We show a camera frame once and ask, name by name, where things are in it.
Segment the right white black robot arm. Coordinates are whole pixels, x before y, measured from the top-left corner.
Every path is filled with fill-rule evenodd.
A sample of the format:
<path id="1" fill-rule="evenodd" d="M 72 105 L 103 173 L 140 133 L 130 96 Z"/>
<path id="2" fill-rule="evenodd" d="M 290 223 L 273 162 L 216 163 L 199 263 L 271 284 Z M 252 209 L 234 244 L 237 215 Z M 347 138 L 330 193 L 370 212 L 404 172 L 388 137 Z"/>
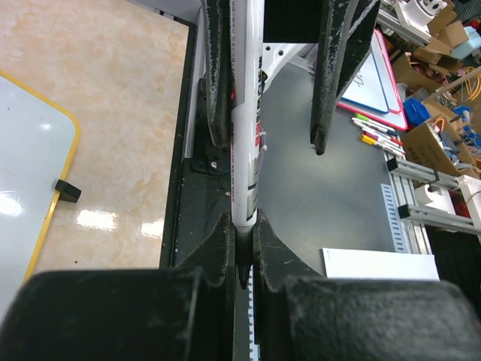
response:
<path id="1" fill-rule="evenodd" d="M 207 127 L 231 140 L 231 111 L 262 93 L 306 46 L 316 50 L 310 143 L 325 152 L 334 109 L 371 51 L 379 1 L 203 1 Z"/>

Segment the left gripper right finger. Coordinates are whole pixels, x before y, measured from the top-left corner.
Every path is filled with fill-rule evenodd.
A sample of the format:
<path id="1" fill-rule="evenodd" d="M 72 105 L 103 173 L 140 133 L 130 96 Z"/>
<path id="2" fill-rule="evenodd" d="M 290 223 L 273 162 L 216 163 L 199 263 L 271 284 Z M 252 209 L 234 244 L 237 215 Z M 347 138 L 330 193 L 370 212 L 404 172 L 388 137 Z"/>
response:
<path id="1" fill-rule="evenodd" d="M 263 360 L 478 360 L 480 321 L 441 281 L 330 280 L 259 212 L 253 230 L 256 343 Z"/>

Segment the yellow framed whiteboard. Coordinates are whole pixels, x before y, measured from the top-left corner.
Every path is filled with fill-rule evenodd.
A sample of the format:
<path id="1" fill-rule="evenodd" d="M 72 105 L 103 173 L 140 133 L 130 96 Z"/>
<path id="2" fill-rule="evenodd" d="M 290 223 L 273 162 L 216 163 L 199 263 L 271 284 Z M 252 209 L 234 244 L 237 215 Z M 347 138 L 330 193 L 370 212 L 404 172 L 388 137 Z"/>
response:
<path id="1" fill-rule="evenodd" d="M 80 137 L 60 105 L 1 73 L 1 313 L 35 270 Z"/>

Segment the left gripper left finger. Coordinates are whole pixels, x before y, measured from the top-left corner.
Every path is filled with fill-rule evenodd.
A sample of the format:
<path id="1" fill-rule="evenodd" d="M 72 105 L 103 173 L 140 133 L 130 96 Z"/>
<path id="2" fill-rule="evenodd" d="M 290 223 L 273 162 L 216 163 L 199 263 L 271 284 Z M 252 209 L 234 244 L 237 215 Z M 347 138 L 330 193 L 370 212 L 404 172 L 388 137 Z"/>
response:
<path id="1" fill-rule="evenodd" d="M 234 230 L 222 214 L 173 268 L 44 272 L 1 324 L 3 360 L 230 360 Z"/>

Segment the white black marker pen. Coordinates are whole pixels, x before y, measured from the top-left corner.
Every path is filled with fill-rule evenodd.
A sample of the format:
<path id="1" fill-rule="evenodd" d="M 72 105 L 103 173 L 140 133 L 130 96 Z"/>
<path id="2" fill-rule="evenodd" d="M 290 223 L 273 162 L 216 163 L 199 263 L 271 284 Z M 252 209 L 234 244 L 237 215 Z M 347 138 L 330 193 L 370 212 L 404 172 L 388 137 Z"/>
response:
<path id="1" fill-rule="evenodd" d="M 230 1 L 231 215 L 235 256 L 242 288 L 253 264 L 253 228 L 257 221 L 260 110 L 263 93 L 263 1 Z"/>

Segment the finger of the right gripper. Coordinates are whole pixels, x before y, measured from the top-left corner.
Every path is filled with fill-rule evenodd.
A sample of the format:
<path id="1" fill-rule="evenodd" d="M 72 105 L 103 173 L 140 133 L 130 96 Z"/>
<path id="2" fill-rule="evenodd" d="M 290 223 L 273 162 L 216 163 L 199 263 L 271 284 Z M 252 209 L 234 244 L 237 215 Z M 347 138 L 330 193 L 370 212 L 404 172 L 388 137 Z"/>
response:
<path id="1" fill-rule="evenodd" d="M 207 125 L 215 147 L 231 140 L 230 3 L 201 2 L 204 17 Z"/>
<path id="2" fill-rule="evenodd" d="M 340 97 L 371 50 L 380 2 L 323 1 L 310 117 L 310 143 L 325 152 Z"/>

